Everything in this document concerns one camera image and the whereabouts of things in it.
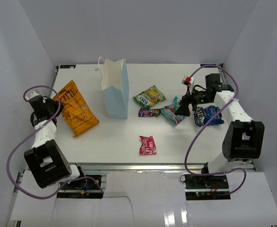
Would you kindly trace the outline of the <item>teal Fox's candy bag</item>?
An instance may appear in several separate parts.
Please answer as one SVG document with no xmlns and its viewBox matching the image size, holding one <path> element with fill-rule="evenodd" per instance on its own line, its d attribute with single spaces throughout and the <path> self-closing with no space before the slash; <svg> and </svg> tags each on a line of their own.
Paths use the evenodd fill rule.
<svg viewBox="0 0 277 227">
<path fill-rule="evenodd" d="M 161 114 L 163 114 L 165 118 L 174 126 L 178 125 L 185 119 L 185 116 L 175 114 L 179 106 L 179 98 L 175 96 L 170 105 L 161 108 Z"/>
</svg>

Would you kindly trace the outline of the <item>orange Kettle chips bag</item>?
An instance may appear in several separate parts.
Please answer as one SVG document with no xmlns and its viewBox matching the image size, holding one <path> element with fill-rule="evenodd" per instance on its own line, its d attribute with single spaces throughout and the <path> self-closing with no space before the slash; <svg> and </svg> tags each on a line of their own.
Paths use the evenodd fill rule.
<svg viewBox="0 0 277 227">
<path fill-rule="evenodd" d="M 82 135 L 99 123 L 73 80 L 65 85 L 53 100 L 61 101 L 64 105 L 61 114 L 72 129 L 74 137 Z"/>
</svg>

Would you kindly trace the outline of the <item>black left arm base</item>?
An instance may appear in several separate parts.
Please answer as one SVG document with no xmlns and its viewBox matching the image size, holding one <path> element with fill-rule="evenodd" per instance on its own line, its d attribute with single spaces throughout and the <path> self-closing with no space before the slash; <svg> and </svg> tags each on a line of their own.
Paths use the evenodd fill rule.
<svg viewBox="0 0 277 227">
<path fill-rule="evenodd" d="M 102 199 L 103 193 L 99 190 L 98 186 L 102 187 L 101 175 L 87 175 L 93 178 L 96 183 L 91 179 L 84 179 L 80 181 L 71 182 L 66 184 L 58 193 L 56 198 L 60 199 Z"/>
</svg>

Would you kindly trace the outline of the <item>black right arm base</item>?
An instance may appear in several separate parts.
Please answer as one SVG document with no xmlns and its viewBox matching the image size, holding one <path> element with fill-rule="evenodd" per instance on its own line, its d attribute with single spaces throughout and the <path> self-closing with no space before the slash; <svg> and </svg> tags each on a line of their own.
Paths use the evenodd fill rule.
<svg viewBox="0 0 277 227">
<path fill-rule="evenodd" d="M 187 201 L 230 200 L 229 184 L 225 175 L 182 175 Z"/>
</svg>

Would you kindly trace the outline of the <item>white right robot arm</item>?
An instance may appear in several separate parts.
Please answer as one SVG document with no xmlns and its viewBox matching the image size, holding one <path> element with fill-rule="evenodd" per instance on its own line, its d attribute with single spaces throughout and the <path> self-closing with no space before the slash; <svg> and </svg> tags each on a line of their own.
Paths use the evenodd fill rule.
<svg viewBox="0 0 277 227">
<path fill-rule="evenodd" d="M 213 103 L 228 124 L 222 152 L 202 168 L 200 182 L 210 189 L 218 182 L 215 173 L 225 174 L 235 167 L 238 161 L 246 162 L 260 157 L 265 126 L 244 111 L 235 98 L 232 86 L 224 85 L 219 74 L 211 73 L 205 80 L 206 87 L 198 91 L 192 78 L 183 78 L 182 84 L 187 86 L 187 92 L 181 98 L 175 115 L 190 116 L 190 106 L 193 111 L 197 111 L 198 105 Z"/>
</svg>

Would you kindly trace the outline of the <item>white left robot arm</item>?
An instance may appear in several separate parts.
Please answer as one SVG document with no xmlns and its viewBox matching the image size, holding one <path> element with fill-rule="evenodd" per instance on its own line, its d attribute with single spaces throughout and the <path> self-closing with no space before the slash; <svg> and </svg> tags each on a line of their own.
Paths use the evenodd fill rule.
<svg viewBox="0 0 277 227">
<path fill-rule="evenodd" d="M 55 141 L 57 117 L 64 104 L 32 91 L 28 100 L 33 108 L 30 122 L 35 130 L 34 144 L 24 153 L 25 161 L 39 187 L 45 188 L 56 182 L 69 181 L 83 188 L 87 177 L 78 164 L 70 164 Z"/>
</svg>

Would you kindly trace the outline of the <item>blue snack bag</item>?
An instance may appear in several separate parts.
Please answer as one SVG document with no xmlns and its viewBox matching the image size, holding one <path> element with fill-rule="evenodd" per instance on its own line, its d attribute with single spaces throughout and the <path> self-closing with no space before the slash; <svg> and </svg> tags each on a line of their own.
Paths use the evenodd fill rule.
<svg viewBox="0 0 277 227">
<path fill-rule="evenodd" d="M 195 125 L 198 127 L 204 126 L 220 109 L 217 106 L 210 105 L 208 107 L 202 108 L 197 107 L 194 111 L 194 120 Z M 224 120 L 222 119 L 222 114 L 218 114 L 209 125 L 220 125 L 224 124 Z"/>
</svg>

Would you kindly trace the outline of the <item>green yellow Fox's candy bag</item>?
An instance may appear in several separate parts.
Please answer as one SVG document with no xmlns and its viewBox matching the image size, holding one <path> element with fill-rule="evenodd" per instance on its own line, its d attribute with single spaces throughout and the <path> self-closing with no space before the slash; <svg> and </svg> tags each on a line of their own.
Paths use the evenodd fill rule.
<svg viewBox="0 0 277 227">
<path fill-rule="evenodd" d="M 134 96 L 133 99 L 143 108 L 151 109 L 158 102 L 165 101 L 166 97 L 155 85 L 153 85 Z"/>
</svg>

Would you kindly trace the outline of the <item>light blue paper bag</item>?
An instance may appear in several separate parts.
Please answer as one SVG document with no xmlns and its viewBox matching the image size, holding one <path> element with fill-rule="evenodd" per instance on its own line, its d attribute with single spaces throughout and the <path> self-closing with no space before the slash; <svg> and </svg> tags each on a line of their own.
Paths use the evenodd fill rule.
<svg viewBox="0 0 277 227">
<path fill-rule="evenodd" d="M 112 61 L 98 58 L 98 70 L 107 117 L 110 119 L 127 119 L 129 103 L 129 80 L 126 59 Z"/>
</svg>

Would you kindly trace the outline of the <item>blue label left corner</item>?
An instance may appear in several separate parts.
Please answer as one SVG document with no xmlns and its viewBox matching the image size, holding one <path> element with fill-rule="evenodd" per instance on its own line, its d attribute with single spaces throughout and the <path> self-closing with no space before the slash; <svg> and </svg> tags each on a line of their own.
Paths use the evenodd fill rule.
<svg viewBox="0 0 277 227">
<path fill-rule="evenodd" d="M 76 65 L 74 64 L 65 64 L 65 65 L 60 65 L 59 69 L 74 69 L 76 68 Z"/>
</svg>

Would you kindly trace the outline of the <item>blue label corner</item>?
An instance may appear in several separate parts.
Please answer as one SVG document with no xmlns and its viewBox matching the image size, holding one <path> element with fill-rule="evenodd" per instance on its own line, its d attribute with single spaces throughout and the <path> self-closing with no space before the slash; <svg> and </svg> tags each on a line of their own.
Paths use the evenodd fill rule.
<svg viewBox="0 0 277 227">
<path fill-rule="evenodd" d="M 216 64 L 200 64 L 201 67 L 214 67 Z"/>
<path fill-rule="evenodd" d="M 65 64 L 65 65 L 60 65 L 59 69 L 74 69 L 76 68 L 76 65 L 74 64 Z"/>
</svg>

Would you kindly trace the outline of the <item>purple Skittles packet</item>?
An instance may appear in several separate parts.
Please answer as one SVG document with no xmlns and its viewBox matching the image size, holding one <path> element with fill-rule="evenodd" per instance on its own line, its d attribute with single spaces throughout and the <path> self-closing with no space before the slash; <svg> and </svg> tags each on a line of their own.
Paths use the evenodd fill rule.
<svg viewBox="0 0 277 227">
<path fill-rule="evenodd" d="M 161 109 L 141 108 L 138 112 L 139 117 L 158 117 L 161 114 Z"/>
</svg>

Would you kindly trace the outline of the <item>blue label right corner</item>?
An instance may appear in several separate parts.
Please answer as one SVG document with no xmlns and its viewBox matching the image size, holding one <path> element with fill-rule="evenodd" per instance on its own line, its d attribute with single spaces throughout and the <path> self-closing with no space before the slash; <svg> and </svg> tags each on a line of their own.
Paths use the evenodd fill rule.
<svg viewBox="0 0 277 227">
<path fill-rule="evenodd" d="M 216 64 L 200 64 L 201 67 L 214 67 Z"/>
</svg>

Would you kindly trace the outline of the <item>red pink candy packet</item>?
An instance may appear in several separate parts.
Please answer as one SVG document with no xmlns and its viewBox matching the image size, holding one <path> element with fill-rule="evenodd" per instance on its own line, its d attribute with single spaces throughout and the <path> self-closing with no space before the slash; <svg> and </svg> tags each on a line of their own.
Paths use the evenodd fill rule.
<svg viewBox="0 0 277 227">
<path fill-rule="evenodd" d="M 157 149 L 156 149 L 156 145 L 155 145 L 153 136 L 150 136 L 150 137 L 140 136 L 140 139 L 142 141 L 142 145 L 139 149 L 140 155 L 156 155 L 157 154 Z"/>
</svg>

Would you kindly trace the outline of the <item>aluminium front frame rail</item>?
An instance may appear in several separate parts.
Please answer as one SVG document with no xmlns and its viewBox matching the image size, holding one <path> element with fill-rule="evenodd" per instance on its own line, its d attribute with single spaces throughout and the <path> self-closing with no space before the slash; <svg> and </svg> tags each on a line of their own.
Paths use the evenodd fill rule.
<svg viewBox="0 0 277 227">
<path fill-rule="evenodd" d="M 187 173 L 184 164 L 113 164 L 113 163 L 79 163 L 83 172 L 111 172 L 111 171 L 163 171 L 163 172 L 184 172 Z M 193 173 L 201 173 L 204 164 L 188 164 L 188 169 Z M 252 163 L 240 164 L 236 167 L 245 169 L 247 172 L 255 172 Z"/>
</svg>

